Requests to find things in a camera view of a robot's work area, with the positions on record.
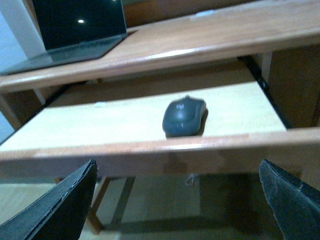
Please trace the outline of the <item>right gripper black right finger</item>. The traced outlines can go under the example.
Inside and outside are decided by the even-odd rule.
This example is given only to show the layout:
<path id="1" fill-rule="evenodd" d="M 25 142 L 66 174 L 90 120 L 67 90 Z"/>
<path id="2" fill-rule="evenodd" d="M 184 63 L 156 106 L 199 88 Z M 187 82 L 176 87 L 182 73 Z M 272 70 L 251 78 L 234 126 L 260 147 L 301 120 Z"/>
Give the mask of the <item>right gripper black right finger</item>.
<path id="1" fill-rule="evenodd" d="M 320 192 L 274 163 L 258 169 L 268 205 L 286 240 L 320 238 Z"/>

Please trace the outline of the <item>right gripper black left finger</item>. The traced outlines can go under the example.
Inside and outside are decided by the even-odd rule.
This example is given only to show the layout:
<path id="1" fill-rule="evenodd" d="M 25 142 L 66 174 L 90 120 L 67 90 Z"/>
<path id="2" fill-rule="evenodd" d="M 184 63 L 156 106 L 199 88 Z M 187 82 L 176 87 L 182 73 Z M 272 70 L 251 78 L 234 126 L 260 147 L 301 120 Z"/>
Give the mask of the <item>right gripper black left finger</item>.
<path id="1" fill-rule="evenodd" d="M 77 240 L 94 195 L 97 164 L 90 159 L 0 226 L 2 240 Z"/>

